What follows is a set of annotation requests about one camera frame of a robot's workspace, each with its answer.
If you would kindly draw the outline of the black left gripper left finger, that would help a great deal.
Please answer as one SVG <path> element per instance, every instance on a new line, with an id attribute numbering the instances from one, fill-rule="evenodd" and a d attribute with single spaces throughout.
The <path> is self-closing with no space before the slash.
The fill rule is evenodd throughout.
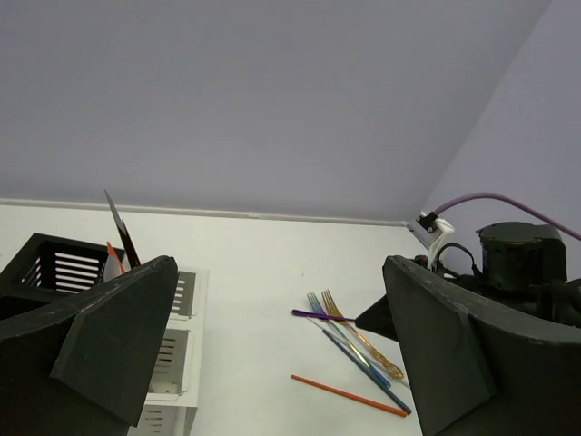
<path id="1" fill-rule="evenodd" d="M 44 302 L 1 291 L 1 432 L 125 435 L 140 420 L 178 280 L 159 256 Z"/>

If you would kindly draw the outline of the iridescent rainbow fork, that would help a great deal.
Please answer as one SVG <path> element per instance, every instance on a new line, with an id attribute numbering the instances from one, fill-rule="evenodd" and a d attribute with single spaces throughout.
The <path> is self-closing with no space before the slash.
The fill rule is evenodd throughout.
<path id="1" fill-rule="evenodd" d="M 327 313 L 323 310 L 322 305 L 320 304 L 318 297 L 314 292 L 307 293 L 308 302 L 310 308 L 315 314 L 318 315 L 326 315 Z M 378 378 L 378 380 L 385 385 L 387 388 L 391 387 L 390 381 L 382 375 L 382 373 L 375 367 L 375 365 L 369 360 L 356 346 L 355 344 L 343 333 L 343 331 L 336 325 L 334 321 L 328 319 L 320 318 L 320 321 L 324 322 L 327 327 L 333 331 L 332 336 L 339 340 L 341 344 L 346 345 L 354 354 L 355 356 L 364 364 L 366 365 L 369 370 Z"/>

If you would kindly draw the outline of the silver steel knife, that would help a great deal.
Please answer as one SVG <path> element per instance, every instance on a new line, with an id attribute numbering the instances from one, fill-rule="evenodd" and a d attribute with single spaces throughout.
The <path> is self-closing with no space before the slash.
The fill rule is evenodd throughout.
<path id="1" fill-rule="evenodd" d="M 135 246 L 133 244 L 133 240 L 129 234 L 129 231 L 122 220 L 115 204 L 113 203 L 113 199 L 111 198 L 110 194 L 104 190 L 104 194 L 106 200 L 109 204 L 110 211 L 113 215 L 113 220 L 116 225 L 117 231 L 120 235 L 121 242 L 123 244 L 123 248 L 125 249 L 125 253 L 127 254 L 128 263 L 132 268 L 138 267 L 141 265 L 141 261 L 139 256 L 136 252 Z"/>

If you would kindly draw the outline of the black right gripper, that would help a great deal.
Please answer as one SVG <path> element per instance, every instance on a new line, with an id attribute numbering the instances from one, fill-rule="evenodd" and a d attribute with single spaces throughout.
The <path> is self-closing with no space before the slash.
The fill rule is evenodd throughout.
<path id="1" fill-rule="evenodd" d="M 459 243 L 436 252 L 430 270 L 437 276 L 519 312 L 564 325 L 580 325 L 580 281 L 569 281 L 566 246 L 548 224 L 494 223 L 478 230 L 482 266 L 471 274 L 450 270 L 441 261 L 448 248 L 471 254 Z"/>

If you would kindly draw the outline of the gold metal fork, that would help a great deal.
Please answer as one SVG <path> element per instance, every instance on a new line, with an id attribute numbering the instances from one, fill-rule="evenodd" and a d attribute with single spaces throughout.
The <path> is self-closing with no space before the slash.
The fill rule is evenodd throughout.
<path id="1" fill-rule="evenodd" d="M 323 291 L 321 293 L 323 303 L 325 305 L 326 310 L 332 316 L 336 316 L 339 318 L 343 318 L 343 314 L 340 312 L 337 304 L 335 303 L 331 293 L 329 290 Z M 352 322 L 342 322 L 344 326 L 348 328 L 348 330 L 355 335 L 358 340 L 367 348 L 367 350 L 371 353 L 376 361 L 380 363 L 380 365 L 386 370 L 387 374 L 394 380 L 398 380 L 402 382 L 405 379 L 404 372 L 400 369 L 399 366 L 388 360 L 381 352 L 379 352 L 368 340 L 365 336 L 357 331 L 355 327 L 352 326 Z"/>

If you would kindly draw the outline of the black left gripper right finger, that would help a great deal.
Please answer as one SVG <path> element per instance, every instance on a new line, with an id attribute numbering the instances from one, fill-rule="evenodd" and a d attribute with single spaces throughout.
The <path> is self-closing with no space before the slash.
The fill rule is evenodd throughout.
<path id="1" fill-rule="evenodd" d="M 446 282 L 401 256 L 383 266 L 425 435 L 577 435 L 580 331 Z"/>

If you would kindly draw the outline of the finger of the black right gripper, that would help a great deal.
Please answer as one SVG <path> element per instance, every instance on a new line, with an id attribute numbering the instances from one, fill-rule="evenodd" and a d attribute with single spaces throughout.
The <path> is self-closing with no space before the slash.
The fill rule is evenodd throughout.
<path id="1" fill-rule="evenodd" d="M 355 319 L 355 325 L 364 331 L 373 332 L 391 340 L 398 339 L 387 295 L 383 295 L 359 315 Z"/>

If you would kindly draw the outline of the purple metal spoon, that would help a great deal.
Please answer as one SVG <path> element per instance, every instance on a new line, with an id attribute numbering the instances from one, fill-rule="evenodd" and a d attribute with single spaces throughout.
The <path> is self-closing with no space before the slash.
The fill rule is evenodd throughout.
<path id="1" fill-rule="evenodd" d="M 298 309 L 292 309 L 290 314 L 293 316 L 298 317 L 305 317 L 311 319 L 318 319 L 318 320 L 325 320 L 325 321 L 336 321 L 336 322 L 352 322 L 354 323 L 356 320 L 352 318 L 345 318 L 336 315 L 329 315 L 326 313 L 318 313 L 318 312 L 305 312 Z"/>

